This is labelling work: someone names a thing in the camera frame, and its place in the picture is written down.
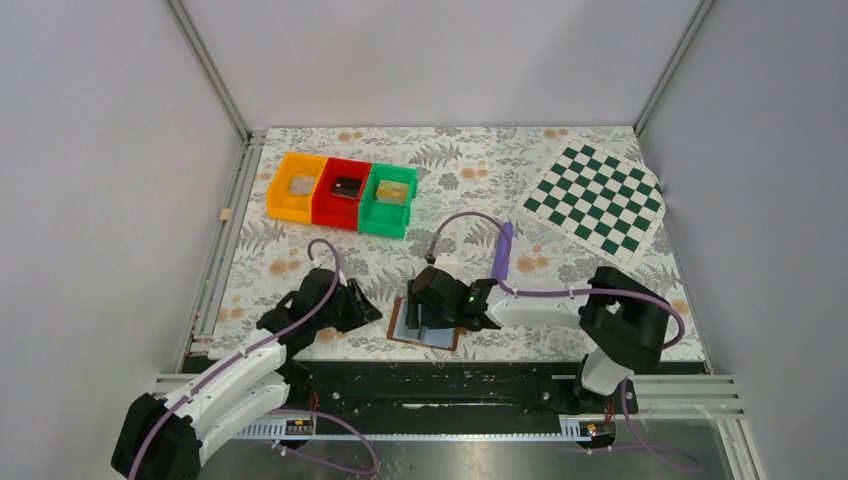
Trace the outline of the brown leather card holder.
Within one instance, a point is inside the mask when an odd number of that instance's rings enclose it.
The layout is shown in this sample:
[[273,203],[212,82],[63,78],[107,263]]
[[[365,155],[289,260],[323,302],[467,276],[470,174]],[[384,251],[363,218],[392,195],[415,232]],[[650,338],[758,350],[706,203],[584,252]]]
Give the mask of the brown leather card holder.
[[428,313],[428,309],[423,306],[422,325],[419,330],[407,329],[405,326],[406,298],[397,297],[394,301],[386,339],[436,350],[456,351],[460,336],[459,331],[455,328],[435,329],[427,327],[424,324],[426,313]]

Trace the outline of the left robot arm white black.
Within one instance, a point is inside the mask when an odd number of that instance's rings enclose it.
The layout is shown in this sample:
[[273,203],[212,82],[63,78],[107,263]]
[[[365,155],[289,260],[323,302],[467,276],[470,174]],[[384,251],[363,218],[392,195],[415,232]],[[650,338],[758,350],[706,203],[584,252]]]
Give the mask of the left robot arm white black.
[[349,332],[381,319],[356,280],[314,268],[258,320],[244,341],[161,398],[130,405],[111,456],[126,479],[195,479],[209,458],[254,420],[296,411],[313,396],[295,361],[325,329]]

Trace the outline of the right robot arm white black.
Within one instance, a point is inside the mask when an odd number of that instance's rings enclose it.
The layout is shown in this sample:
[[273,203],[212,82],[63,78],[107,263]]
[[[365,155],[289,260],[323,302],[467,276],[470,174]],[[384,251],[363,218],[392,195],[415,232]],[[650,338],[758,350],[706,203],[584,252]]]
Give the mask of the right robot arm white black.
[[428,329],[583,331],[595,348],[582,362],[573,396],[589,412],[607,405],[628,377],[652,370],[685,332],[670,303],[614,267],[599,267],[586,284],[567,290],[523,290],[495,278],[465,284],[429,265],[409,283],[407,305]]

